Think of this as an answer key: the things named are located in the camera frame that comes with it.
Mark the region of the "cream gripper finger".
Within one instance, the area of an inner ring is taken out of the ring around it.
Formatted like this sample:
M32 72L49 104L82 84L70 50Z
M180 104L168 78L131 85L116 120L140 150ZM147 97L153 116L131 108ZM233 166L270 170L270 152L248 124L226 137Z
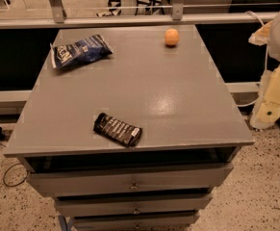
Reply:
M255 129L267 129L280 118L280 100L259 98L251 113L250 125Z
M258 46L268 44L271 25L271 21L264 24L260 29L251 34L248 42Z

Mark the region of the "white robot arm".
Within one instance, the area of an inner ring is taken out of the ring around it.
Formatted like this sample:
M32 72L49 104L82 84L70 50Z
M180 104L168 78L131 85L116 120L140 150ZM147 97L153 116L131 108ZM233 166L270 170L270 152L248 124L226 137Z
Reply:
M251 35L249 42L267 45L268 55L280 63L280 12L272 21ZM265 70L260 81L258 99L252 110L250 125L267 129L280 117L280 65Z

